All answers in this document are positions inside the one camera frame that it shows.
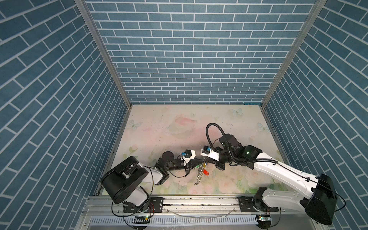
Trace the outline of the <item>large keyring with chain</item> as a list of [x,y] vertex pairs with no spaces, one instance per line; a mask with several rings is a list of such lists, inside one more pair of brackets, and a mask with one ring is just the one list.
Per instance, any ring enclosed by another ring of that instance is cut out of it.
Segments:
[[199,185],[203,174],[204,174],[204,168],[205,168],[205,164],[202,163],[201,165],[198,166],[198,173],[197,173],[197,178],[196,178],[196,182],[194,183],[195,186]]

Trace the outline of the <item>bunch of coloured key tags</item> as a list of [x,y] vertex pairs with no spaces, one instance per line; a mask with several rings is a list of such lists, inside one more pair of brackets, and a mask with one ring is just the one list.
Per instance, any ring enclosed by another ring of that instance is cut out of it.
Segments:
[[204,163],[204,164],[205,164],[204,175],[208,176],[209,175],[209,172],[206,170],[207,163]]

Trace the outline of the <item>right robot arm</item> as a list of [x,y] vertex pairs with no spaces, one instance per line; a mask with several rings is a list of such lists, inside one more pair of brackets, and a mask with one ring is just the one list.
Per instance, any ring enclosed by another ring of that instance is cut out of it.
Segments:
[[266,187],[258,188],[253,202],[259,209],[287,208],[303,211],[311,219],[327,226],[332,224],[334,214],[342,210],[336,206],[342,196],[336,192],[329,176],[297,170],[255,146],[244,147],[234,135],[226,134],[216,123],[209,123],[205,133],[209,146],[202,149],[203,156],[210,157],[216,163],[248,167],[265,173],[294,189],[293,192],[280,192]]

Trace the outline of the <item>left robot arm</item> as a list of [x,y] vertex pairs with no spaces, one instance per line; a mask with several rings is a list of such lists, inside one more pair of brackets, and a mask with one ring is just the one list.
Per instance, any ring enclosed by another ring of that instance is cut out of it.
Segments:
[[143,165],[130,156],[102,176],[102,187],[114,204],[126,201],[142,206],[149,200],[150,193],[140,186],[141,183],[150,183],[152,187],[162,185],[173,176],[174,170],[185,170],[183,177],[186,177],[192,169],[204,164],[195,154],[194,150],[187,149],[175,158],[172,152],[166,151],[154,167]]

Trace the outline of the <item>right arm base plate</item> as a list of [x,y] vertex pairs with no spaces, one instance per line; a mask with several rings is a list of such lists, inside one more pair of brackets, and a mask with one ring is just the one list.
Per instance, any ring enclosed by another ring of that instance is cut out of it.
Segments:
[[267,206],[263,200],[251,196],[237,197],[241,212],[278,212],[279,208]]

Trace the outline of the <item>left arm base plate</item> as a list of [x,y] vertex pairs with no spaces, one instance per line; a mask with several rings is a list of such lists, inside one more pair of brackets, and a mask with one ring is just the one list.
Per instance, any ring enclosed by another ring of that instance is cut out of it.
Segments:
[[123,211],[124,213],[162,213],[163,201],[163,197],[151,197],[149,201],[144,201],[141,206],[136,206],[133,203],[126,202]]

